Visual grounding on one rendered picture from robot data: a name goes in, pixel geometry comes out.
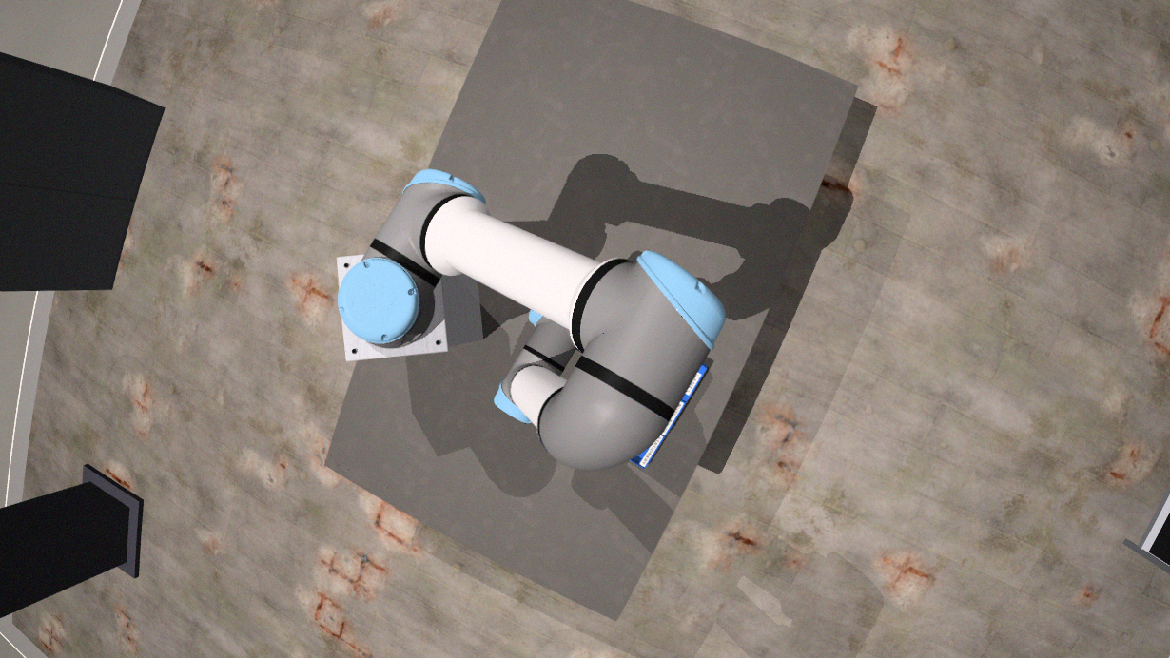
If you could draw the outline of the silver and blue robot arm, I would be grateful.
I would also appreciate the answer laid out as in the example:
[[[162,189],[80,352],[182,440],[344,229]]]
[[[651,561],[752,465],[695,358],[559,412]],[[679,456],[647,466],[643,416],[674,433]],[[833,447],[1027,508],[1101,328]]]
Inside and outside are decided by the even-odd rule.
[[[395,350],[429,327],[442,275],[466,274],[531,308],[536,328],[494,403],[534,421],[556,462],[610,469],[663,434],[727,308],[658,252],[608,262],[493,218],[473,185],[424,169],[342,279],[338,310],[353,335]],[[564,379],[574,350],[581,357]]]

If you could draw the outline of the blue bin rack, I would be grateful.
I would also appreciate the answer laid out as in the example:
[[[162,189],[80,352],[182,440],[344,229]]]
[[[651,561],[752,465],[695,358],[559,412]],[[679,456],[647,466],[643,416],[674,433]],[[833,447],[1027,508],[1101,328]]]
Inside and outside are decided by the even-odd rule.
[[[684,407],[684,404],[687,403],[687,400],[691,396],[693,389],[695,389],[697,386],[700,379],[704,376],[704,372],[706,372],[707,368],[708,368],[708,364],[703,363],[702,366],[700,368],[698,373],[696,373],[696,376],[693,378],[691,386],[689,386],[689,389],[688,389],[687,393],[684,395],[683,399],[680,402],[680,404],[677,404],[677,409],[675,410],[675,413],[673,413],[673,417],[672,417],[672,420],[670,420],[670,425],[668,425],[668,427],[665,429],[663,434],[662,436],[658,436],[658,441],[654,443],[651,448],[647,448],[646,451],[644,451],[644,453],[641,455],[631,459],[629,462],[634,462],[634,464],[641,466],[641,468],[646,469],[646,466],[648,465],[648,462],[651,462],[651,459],[652,459],[652,457],[654,457],[655,451],[658,450],[658,447],[660,447],[660,444],[663,443],[665,436],[667,436],[667,433],[670,432],[673,421],[677,419],[677,414],[681,413],[681,410]]]

